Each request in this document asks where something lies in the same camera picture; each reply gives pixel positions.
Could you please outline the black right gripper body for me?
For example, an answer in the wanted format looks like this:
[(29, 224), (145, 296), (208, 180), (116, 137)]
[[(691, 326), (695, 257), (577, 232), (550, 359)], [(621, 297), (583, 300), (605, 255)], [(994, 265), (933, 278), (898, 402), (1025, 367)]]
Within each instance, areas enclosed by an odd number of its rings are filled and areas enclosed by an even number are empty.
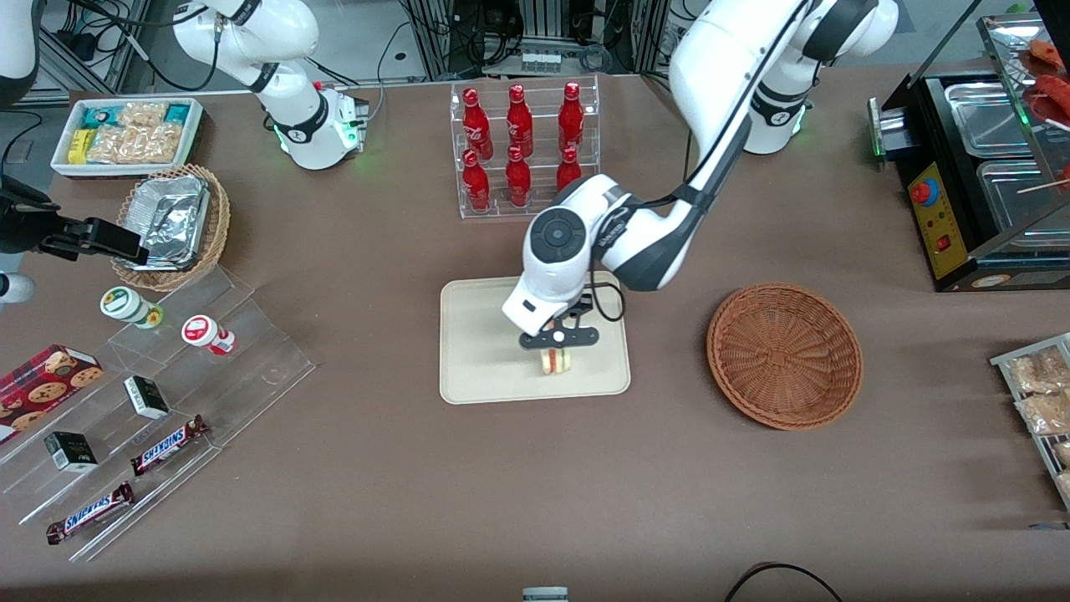
[(61, 233), (58, 206), (35, 188), (3, 176), (1, 198), (1, 252), (20, 254)]

